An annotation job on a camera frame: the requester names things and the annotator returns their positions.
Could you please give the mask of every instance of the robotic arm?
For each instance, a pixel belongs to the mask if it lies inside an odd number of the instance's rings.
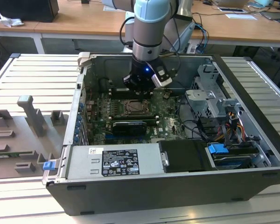
[[[167,22],[177,18],[191,21],[192,0],[102,0],[115,9],[134,12],[132,68],[123,82],[130,90],[146,94],[172,82],[175,70],[167,70],[160,59]]]

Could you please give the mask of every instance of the floor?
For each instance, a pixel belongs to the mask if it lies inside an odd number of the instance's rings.
[[[0,37],[0,43],[8,51],[8,53],[0,45],[0,69],[6,62],[10,53],[27,53],[36,54],[37,50],[31,38],[22,37]],[[118,53],[123,48],[119,41],[106,40],[78,40],[80,50],[74,49],[74,43],[70,39],[43,39],[43,45],[47,54],[78,54],[80,51],[100,52],[100,53]],[[234,46],[229,45],[209,45],[205,52],[207,54],[219,54],[221,56],[232,56]],[[272,59],[273,50],[271,48],[260,48],[253,57],[253,61],[272,78],[280,67],[280,52],[277,53],[277,59]],[[280,80],[280,71],[275,82]]]

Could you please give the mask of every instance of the power supply label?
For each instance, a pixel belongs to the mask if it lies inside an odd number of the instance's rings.
[[[139,161],[136,149],[103,151],[102,175],[139,175]]]

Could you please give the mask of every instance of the blue latch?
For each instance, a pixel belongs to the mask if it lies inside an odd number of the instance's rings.
[[[228,149],[224,147],[224,144],[211,144],[208,148],[211,154],[229,153]]]
[[[42,169],[43,170],[55,170],[56,161],[47,161],[44,162]]]

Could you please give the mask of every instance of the white sticker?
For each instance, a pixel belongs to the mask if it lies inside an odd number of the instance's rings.
[[[108,7],[108,6],[104,6],[103,11],[110,11],[110,12],[124,12],[124,10],[121,10],[121,9],[115,9],[115,8],[111,8],[111,7]]]
[[[89,148],[88,154],[102,154],[104,148]]]

